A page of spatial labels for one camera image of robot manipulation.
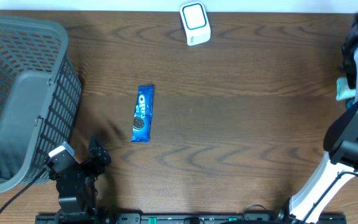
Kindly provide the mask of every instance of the wood grain surface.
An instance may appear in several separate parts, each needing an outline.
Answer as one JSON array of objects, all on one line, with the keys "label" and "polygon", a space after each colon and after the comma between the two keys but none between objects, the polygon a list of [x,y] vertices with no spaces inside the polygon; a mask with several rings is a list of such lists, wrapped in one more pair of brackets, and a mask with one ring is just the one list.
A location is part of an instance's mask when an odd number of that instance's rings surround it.
[{"label": "wood grain surface", "polygon": [[[70,36],[84,80],[70,144],[86,157],[92,134],[112,164],[99,204],[144,213],[243,212],[280,207],[323,155],[341,44],[352,15],[209,13],[211,40],[188,47],[179,13],[0,11],[49,19]],[[149,144],[131,144],[139,85],[155,85]],[[0,207],[23,186],[0,194]],[[55,183],[36,185],[0,223],[54,213]],[[326,208],[358,223],[358,179]]]}]

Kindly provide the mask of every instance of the gray plastic basket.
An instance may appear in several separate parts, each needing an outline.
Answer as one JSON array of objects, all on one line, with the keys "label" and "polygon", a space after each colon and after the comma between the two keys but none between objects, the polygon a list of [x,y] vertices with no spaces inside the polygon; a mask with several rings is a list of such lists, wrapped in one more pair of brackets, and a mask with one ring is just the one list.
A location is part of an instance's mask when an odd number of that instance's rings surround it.
[{"label": "gray plastic basket", "polygon": [[81,84],[67,46],[55,22],[0,16],[0,193],[29,183],[71,133]]}]

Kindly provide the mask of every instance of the blue oreo package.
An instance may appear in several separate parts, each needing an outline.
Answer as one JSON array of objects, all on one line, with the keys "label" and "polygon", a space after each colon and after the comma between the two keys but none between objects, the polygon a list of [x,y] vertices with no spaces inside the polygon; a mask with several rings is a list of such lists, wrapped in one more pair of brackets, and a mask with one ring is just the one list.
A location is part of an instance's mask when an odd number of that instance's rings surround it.
[{"label": "blue oreo package", "polygon": [[134,115],[131,142],[149,142],[153,118],[154,86],[140,86]]}]

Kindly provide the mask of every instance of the wire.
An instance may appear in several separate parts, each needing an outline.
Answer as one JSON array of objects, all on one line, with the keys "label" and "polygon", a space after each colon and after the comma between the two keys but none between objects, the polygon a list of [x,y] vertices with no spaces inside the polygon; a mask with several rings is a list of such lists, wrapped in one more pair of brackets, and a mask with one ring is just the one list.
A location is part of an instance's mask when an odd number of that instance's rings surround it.
[{"label": "wire", "polygon": [[18,196],[20,196],[21,194],[23,194],[23,192],[25,192],[29,187],[31,187],[31,185],[33,185],[35,183],[35,181],[37,181],[42,174],[44,174],[44,172],[46,171],[46,168],[43,168],[35,177],[33,180],[31,180],[31,182],[29,184],[27,184],[27,186],[25,186],[19,193],[17,193],[15,196],[13,196],[13,198],[11,198],[9,201],[7,201],[5,203],[4,206],[2,206],[2,208],[0,208],[0,214],[2,213],[2,211],[4,211],[4,209],[10,204],[12,203]]},{"label": "wire", "polygon": [[353,172],[348,172],[348,171],[344,171],[341,172],[340,174],[338,174],[335,178],[335,180],[331,183],[331,185],[327,188],[327,190],[324,191],[324,193],[320,196],[320,198],[317,200],[316,203],[313,204],[312,208],[309,210],[309,212],[306,214],[306,216],[304,217],[304,219],[301,222],[298,222],[298,224],[305,224],[306,220],[309,218],[309,216],[312,214],[312,212],[314,211],[314,209],[318,206],[318,204],[320,204],[320,202],[323,200],[323,198],[328,194],[328,192],[334,187],[334,185],[336,184],[336,182],[339,181],[340,178],[342,178],[343,175],[345,174],[350,174],[353,176],[358,177],[358,174],[353,173]]}]

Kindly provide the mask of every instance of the black cable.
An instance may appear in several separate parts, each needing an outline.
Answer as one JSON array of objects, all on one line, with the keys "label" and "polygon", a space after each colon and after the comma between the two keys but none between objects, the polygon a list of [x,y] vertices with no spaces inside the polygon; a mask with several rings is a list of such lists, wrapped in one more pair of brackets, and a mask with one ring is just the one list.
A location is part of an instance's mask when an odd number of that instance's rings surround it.
[{"label": "black cable", "polygon": [[13,198],[11,198],[9,201],[7,201],[5,203],[4,206],[2,206],[2,208],[0,208],[0,214],[2,213],[2,211],[4,211],[4,209],[10,204],[12,203],[18,196],[20,196],[21,194],[23,194],[23,192],[25,192],[29,187],[31,187],[31,185],[33,185],[35,183],[35,181],[37,181],[42,174],[44,174],[44,172],[46,171],[46,168],[43,168],[35,177],[33,180],[31,180],[31,182],[29,184],[27,184],[27,186],[25,186],[19,193],[17,193],[15,196],[13,196]]},{"label": "black cable", "polygon": [[336,184],[336,182],[339,181],[340,178],[342,178],[343,175],[345,174],[350,174],[350,175],[354,175],[356,177],[358,177],[358,174],[353,173],[353,172],[348,172],[348,171],[344,171],[341,172],[340,174],[338,174],[335,178],[335,180],[331,183],[331,185],[327,188],[327,190],[324,191],[324,193],[320,196],[320,198],[317,200],[316,203],[313,204],[312,208],[309,210],[309,212],[307,213],[307,215],[304,217],[304,219],[301,222],[298,222],[298,224],[305,224],[306,220],[309,218],[309,216],[311,215],[311,213],[314,211],[314,209],[318,206],[318,204],[320,204],[320,202],[323,200],[323,198],[328,194],[328,192],[334,187],[334,185]]}]

